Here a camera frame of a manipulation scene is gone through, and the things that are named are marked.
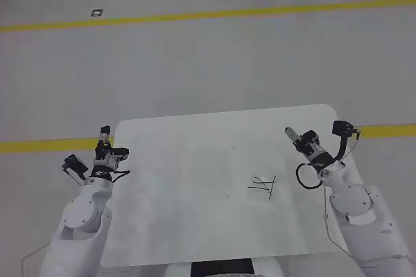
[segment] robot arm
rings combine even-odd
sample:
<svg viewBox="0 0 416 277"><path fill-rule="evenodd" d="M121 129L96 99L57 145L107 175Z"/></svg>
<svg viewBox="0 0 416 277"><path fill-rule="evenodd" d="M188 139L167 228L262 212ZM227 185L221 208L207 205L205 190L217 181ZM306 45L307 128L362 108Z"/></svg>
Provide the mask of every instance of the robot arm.
<svg viewBox="0 0 416 277"><path fill-rule="evenodd" d="M320 184L332 189L329 201L348 246L349 253L345 253L362 272L367 277L416 277L416 265L379 189L347 181L348 169L341 159L347 138L360 132L347 122L335 121L333 134L341 137L335 158L320 147L314 131L299 136L288 127L285 133L309 161L308 165L316 169Z"/></svg>
<svg viewBox="0 0 416 277"><path fill-rule="evenodd" d="M114 185L111 173L117 173L119 162L129 154L128 149L112 148L109 135L110 127L103 127L96 146L94 168L88 178L83 175L87 167L79 159L74 155L65 159L63 170L68 173L67 169L72 169L85 182L79 196L63 210L62 220L43 260L41 277L94 277L100 267L112 219L111 210L106 206ZM80 240L76 233L93 236Z"/></svg>

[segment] small black mark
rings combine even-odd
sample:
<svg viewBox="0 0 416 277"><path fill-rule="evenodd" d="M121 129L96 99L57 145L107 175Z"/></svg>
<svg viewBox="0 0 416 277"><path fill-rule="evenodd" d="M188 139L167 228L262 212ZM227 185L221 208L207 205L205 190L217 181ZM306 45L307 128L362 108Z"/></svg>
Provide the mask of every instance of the small black mark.
<svg viewBox="0 0 416 277"><path fill-rule="evenodd" d="M91 12L92 17L101 17L102 14L103 14L103 9L95 9L95 10L92 10Z"/></svg>

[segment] gray floor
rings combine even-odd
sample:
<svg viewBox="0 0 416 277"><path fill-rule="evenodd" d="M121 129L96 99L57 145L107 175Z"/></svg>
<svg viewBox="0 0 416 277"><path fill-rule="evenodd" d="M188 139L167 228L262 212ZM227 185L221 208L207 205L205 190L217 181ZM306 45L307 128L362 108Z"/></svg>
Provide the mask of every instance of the gray floor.
<svg viewBox="0 0 416 277"><path fill-rule="evenodd" d="M85 20L102 6L120 17L256 5L7 0L0 25ZM318 103L356 125L416 123L416 7L0 33L0 141L95 137L124 119ZM20 275L21 257L49 241L78 193L58 170L69 154L0 154L0 276ZM88 163L93 156L77 154ZM416 259L416 138L363 140L354 156ZM27 260L27 276L37 275L41 257ZM290 277L360 276L340 254L281 264Z"/></svg>

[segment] tabletop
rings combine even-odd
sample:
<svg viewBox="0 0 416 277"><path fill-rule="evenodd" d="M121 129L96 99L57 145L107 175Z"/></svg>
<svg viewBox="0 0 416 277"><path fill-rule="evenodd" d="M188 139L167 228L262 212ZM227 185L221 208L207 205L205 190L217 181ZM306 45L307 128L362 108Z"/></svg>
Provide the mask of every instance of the tabletop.
<svg viewBox="0 0 416 277"><path fill-rule="evenodd" d="M104 267L338 251L324 227L324 188L305 190L306 162L285 135L314 129L337 154L338 119L327 105L125 120L115 147L130 149L108 202L113 218ZM349 180L361 182L351 155ZM301 171L307 186L318 180ZM258 181L274 180L272 196ZM333 216L331 236L345 245Z"/></svg>

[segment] yellow stripe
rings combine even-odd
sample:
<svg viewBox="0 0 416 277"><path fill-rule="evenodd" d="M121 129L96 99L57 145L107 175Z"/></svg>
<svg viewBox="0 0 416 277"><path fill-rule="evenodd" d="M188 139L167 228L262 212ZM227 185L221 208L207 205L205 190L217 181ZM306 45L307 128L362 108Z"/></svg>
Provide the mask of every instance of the yellow stripe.
<svg viewBox="0 0 416 277"><path fill-rule="evenodd" d="M416 136L416 124L384 125L361 127L361 137L364 139L383 139L398 136Z"/></svg>
<svg viewBox="0 0 416 277"><path fill-rule="evenodd" d="M324 12L332 10L354 10L366 8L384 8L394 6L416 5L416 0L380 0L350 3L330 3L310 6L286 6L272 8L254 8L247 10L220 10L213 12L195 12L180 15L155 15L150 17L126 17L114 19L91 19L75 22L53 22L45 24L23 24L0 26L0 32L15 32L25 30L48 30L61 28L84 28L93 26L107 26L119 24L135 24L159 21L183 21L219 17L248 17L253 15L286 15L303 12Z"/></svg>
<svg viewBox="0 0 416 277"><path fill-rule="evenodd" d="M1 153L21 152L64 152L71 150L93 150L96 147L97 138L72 138L52 141L11 141L0 142Z"/></svg>
<svg viewBox="0 0 416 277"><path fill-rule="evenodd" d="M399 136L416 137L416 124L362 126L364 139L384 139ZM71 150L93 150L97 138L73 138L52 141L15 141L0 142L0 154L21 152L64 152Z"/></svg>

